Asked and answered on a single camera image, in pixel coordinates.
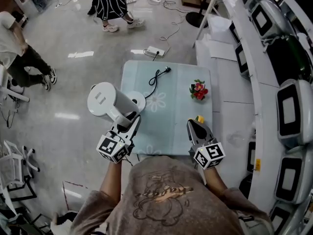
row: orange label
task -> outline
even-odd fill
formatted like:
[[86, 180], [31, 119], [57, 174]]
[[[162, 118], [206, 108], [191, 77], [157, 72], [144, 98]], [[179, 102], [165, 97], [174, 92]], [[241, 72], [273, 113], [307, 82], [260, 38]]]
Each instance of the orange label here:
[[256, 159], [255, 170], [257, 170], [257, 171], [261, 170], [261, 159]]

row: black and white marker cube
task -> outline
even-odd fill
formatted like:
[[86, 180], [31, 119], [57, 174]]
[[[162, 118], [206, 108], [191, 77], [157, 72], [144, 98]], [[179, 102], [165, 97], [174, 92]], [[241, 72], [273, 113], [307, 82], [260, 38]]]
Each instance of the black and white marker cube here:
[[97, 151], [103, 158], [116, 164], [129, 153], [125, 143], [119, 142], [105, 135], [102, 135], [97, 145]]
[[203, 168], [209, 169], [217, 166], [225, 157], [221, 143], [201, 146], [197, 149], [194, 159]]

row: person walking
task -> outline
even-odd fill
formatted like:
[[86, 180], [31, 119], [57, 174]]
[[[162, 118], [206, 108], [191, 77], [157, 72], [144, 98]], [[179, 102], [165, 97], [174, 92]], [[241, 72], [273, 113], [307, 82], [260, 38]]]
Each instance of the person walking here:
[[143, 19], [132, 18], [127, 10], [126, 0], [96, 0], [97, 17], [103, 21], [104, 32], [116, 32], [119, 27], [108, 22], [110, 19], [122, 18], [127, 22], [127, 28], [133, 29], [142, 27], [145, 24]]
[[[8, 12], [0, 12], [0, 63], [21, 87], [30, 87], [42, 84], [49, 91], [50, 83], [45, 76], [48, 75], [52, 84], [57, 81], [55, 69], [52, 69], [41, 56], [26, 43], [22, 29], [15, 18]], [[30, 75], [25, 67], [38, 69], [41, 75]]]

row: striped skirt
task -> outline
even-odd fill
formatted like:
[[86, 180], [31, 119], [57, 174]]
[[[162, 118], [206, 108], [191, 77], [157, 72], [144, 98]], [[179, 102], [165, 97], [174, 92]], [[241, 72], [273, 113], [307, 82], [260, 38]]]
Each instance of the striped skirt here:
[[126, 0], [98, 0], [97, 17], [103, 21], [121, 18], [127, 13]]

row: table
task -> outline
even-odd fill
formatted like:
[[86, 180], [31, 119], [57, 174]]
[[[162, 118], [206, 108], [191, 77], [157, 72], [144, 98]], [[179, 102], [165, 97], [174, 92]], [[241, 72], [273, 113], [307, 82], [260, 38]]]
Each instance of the table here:
[[[202, 115], [212, 129], [211, 78], [207, 68], [151, 61], [128, 61], [124, 65], [121, 91], [138, 91], [145, 96], [154, 86], [149, 80], [156, 71], [172, 70], [158, 78], [157, 89], [146, 101], [142, 121], [134, 137], [136, 154], [189, 155], [191, 142], [187, 134], [187, 121]], [[205, 81], [209, 93], [203, 101], [192, 99], [189, 88], [195, 79]]]

